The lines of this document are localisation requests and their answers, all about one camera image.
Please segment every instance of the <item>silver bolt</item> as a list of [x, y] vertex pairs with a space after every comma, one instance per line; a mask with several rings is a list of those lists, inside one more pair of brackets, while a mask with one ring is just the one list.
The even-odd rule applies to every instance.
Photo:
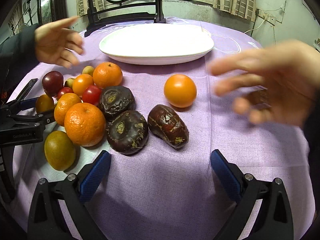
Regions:
[[276, 179], [275, 179], [275, 182], [276, 182], [276, 184], [280, 185], [280, 184], [282, 184], [282, 179], [276, 178]]
[[41, 179], [38, 180], [38, 183], [39, 183], [40, 185], [42, 185], [42, 184], [45, 183], [45, 181], [46, 181], [45, 178], [41, 178]]
[[253, 180], [253, 176], [252, 176], [250, 173], [247, 173], [247, 174], [244, 176], [244, 178], [245, 178], [246, 180]]
[[70, 181], [73, 181], [75, 178], [76, 178], [76, 174], [74, 174], [74, 173], [71, 173], [67, 176], [67, 179]]

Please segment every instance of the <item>round table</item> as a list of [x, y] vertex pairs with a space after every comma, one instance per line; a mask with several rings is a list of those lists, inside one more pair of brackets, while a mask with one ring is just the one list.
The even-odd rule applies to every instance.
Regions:
[[[31, 78], [41, 80], [49, 71], [60, 71], [66, 80], [79, 75], [87, 65], [114, 62], [100, 52], [98, 44], [101, 39], [119, 28], [141, 23], [151, 22], [112, 24], [93, 32], [84, 38], [85, 53], [78, 57], [79, 66], [65, 69], [41, 63], [25, 76], [11, 99]], [[200, 27], [198, 21], [173, 17], [167, 18], [167, 23]], [[105, 143], [104, 148], [112, 154], [110, 173], [86, 207], [110, 240], [212, 240], [235, 207], [210, 167], [210, 153], [219, 149], [243, 173], [249, 172], [257, 179], [267, 181], [275, 177], [283, 179], [291, 204], [295, 239], [300, 239], [310, 226], [315, 211], [308, 174], [308, 144], [303, 133], [299, 128], [275, 123], [254, 126], [245, 117], [234, 114], [232, 100], [241, 91], [223, 98], [212, 94], [212, 85], [221, 77], [208, 75], [207, 64], [215, 58], [260, 45], [235, 30], [204, 22], [201, 26], [211, 34], [215, 46], [196, 61], [168, 66], [116, 62], [123, 71], [123, 85], [132, 90], [137, 100], [137, 110], [145, 117], [155, 105], [169, 105], [163, 95], [163, 86], [170, 75], [183, 73], [193, 79], [198, 93], [196, 101], [190, 108], [179, 112], [190, 132], [189, 143], [183, 150], [176, 151], [150, 135], [146, 147], [132, 157], [113, 151]], [[146, 33], [141, 38], [145, 39], [146, 46], [156, 42], [152, 39], [152, 33]], [[124, 41], [124, 49], [131, 46], [134, 46], [134, 41], [130, 38]], [[38, 81], [27, 98], [41, 94], [43, 89]], [[92, 162], [101, 150], [100, 147], [87, 152], [85, 161]], [[66, 176], [54, 171], [44, 173], [38, 162], [39, 155], [44, 153], [37, 144], [17, 146], [14, 153], [17, 197], [8, 210], [25, 230], [39, 178], [47, 176], [49, 181], [55, 181]], [[259, 204], [257, 201], [241, 238], [249, 234]], [[61, 206], [70, 231], [80, 239], [64, 202]]]

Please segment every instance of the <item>human hand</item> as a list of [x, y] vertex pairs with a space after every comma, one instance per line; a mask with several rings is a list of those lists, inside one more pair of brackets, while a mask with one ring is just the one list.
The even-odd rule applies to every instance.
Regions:
[[79, 64], [79, 60], [70, 50], [83, 53], [82, 37], [77, 32], [66, 29], [77, 19], [77, 16], [70, 17], [42, 25], [35, 30], [35, 50], [39, 62], [66, 68]]
[[[263, 86], [233, 101], [233, 111], [249, 121], [268, 121], [302, 127], [320, 88], [320, 53], [301, 41], [287, 41], [266, 49], [251, 49], [215, 60], [209, 66], [217, 76], [232, 70], [245, 73], [217, 82], [214, 92], [224, 96], [241, 87]], [[260, 109], [255, 108], [267, 103]]]

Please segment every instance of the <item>wall socket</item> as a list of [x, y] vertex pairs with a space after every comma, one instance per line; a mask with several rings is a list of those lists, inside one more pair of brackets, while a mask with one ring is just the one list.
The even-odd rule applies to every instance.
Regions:
[[272, 25], [276, 25], [277, 18], [272, 14], [269, 14], [268, 12], [259, 9], [258, 16], [266, 20], [267, 22], [271, 23]]

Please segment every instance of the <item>dark sleeve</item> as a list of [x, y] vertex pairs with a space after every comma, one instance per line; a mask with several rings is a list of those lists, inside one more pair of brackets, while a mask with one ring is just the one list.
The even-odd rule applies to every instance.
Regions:
[[4, 83], [4, 91], [19, 83], [31, 69], [39, 64], [35, 55], [35, 29], [37, 27], [38, 24], [34, 24], [0, 45], [0, 55], [13, 54]]
[[309, 143], [309, 166], [316, 210], [320, 210], [320, 96], [303, 128]]

